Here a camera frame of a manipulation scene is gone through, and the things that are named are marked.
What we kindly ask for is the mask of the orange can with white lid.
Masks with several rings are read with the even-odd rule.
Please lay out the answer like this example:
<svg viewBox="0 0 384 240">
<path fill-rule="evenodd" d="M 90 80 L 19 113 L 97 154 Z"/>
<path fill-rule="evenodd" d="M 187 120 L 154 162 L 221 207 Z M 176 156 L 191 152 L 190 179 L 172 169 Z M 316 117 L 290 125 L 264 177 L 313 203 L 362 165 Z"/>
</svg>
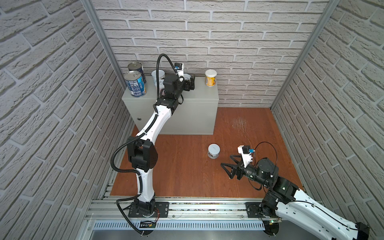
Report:
<svg viewBox="0 0 384 240">
<path fill-rule="evenodd" d="M 205 72 L 205 84 L 208 87 L 213 87 L 216 85 L 217 71 L 209 69 Z"/>
</svg>

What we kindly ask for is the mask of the white can with date stamp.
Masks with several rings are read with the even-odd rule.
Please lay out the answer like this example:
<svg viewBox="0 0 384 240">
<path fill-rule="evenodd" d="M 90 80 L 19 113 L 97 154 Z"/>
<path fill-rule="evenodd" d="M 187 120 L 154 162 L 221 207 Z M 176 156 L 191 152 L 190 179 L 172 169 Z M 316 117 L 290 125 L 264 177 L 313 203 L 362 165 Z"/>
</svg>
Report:
<svg viewBox="0 0 384 240">
<path fill-rule="evenodd" d="M 153 81 L 155 83 L 155 86 L 159 86 L 161 88 L 164 87 L 164 79 L 165 79 L 165 72 L 163 70 L 158 70 L 158 71 L 152 71 L 151 76 L 153 77 Z"/>
</svg>

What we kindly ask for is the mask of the large blue can gold lid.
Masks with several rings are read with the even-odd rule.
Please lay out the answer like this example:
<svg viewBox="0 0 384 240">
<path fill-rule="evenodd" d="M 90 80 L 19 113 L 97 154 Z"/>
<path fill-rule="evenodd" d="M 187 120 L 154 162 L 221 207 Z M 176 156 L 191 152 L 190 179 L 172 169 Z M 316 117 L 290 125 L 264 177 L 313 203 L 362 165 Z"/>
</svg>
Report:
<svg viewBox="0 0 384 240">
<path fill-rule="evenodd" d="M 139 71 L 127 72 L 124 79 L 133 97 L 142 97 L 147 93 L 143 76 Z"/>
</svg>

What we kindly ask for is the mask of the tall dark blue can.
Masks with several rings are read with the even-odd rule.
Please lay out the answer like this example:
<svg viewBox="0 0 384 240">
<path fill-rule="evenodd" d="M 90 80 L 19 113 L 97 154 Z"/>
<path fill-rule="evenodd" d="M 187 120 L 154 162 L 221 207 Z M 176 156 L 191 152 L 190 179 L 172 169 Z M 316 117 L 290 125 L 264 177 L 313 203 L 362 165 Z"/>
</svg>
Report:
<svg viewBox="0 0 384 240">
<path fill-rule="evenodd" d="M 144 74 L 143 65 L 140 62 L 132 62 L 128 64 L 129 71 L 138 71 L 141 73 L 144 83 L 146 83 L 146 77 Z"/>
</svg>

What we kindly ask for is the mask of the white can with pull tab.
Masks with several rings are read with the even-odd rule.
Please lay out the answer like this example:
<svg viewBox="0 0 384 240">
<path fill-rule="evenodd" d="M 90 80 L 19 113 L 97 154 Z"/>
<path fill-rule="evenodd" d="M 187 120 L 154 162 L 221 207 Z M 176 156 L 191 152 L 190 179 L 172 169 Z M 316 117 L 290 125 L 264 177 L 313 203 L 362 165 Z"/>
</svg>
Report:
<svg viewBox="0 0 384 240">
<path fill-rule="evenodd" d="M 159 85 L 159 91 L 161 92 L 161 91 L 163 91 L 165 89 L 165 86 L 163 85 L 163 84 L 160 84 Z"/>
</svg>

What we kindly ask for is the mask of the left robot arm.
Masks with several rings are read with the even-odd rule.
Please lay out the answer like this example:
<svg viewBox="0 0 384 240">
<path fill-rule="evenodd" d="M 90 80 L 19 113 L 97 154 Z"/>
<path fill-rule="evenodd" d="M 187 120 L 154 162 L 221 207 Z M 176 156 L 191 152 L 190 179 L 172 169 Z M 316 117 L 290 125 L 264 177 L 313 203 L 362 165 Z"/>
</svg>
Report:
<svg viewBox="0 0 384 240">
<path fill-rule="evenodd" d="M 153 105 L 154 113 L 135 138 L 129 138 L 128 155 L 136 171 L 138 197 L 134 200 L 134 210 L 150 217 L 155 212 L 155 191 L 153 188 L 153 168 L 158 160 L 155 142 L 165 123 L 171 118 L 176 108 L 182 104 L 184 91 L 195 89 L 195 76 L 190 78 L 168 75 L 164 80 L 164 90 L 158 91 L 158 98 Z"/>
</svg>

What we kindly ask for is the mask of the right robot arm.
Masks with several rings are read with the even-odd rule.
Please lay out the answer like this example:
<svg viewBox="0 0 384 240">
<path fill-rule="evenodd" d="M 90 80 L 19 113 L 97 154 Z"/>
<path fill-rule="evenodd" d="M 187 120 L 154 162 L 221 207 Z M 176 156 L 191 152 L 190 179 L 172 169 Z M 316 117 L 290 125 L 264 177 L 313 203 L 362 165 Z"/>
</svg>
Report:
<svg viewBox="0 0 384 240">
<path fill-rule="evenodd" d="M 269 159 L 263 158 L 253 166 L 245 163 L 246 156 L 231 155 L 230 158 L 233 164 L 221 164 L 230 179 L 246 177 L 267 189 L 259 206 L 264 216 L 288 220 L 321 240 L 369 238 L 367 225 L 351 222 L 315 201 L 297 185 L 280 177 L 278 167 Z"/>
</svg>

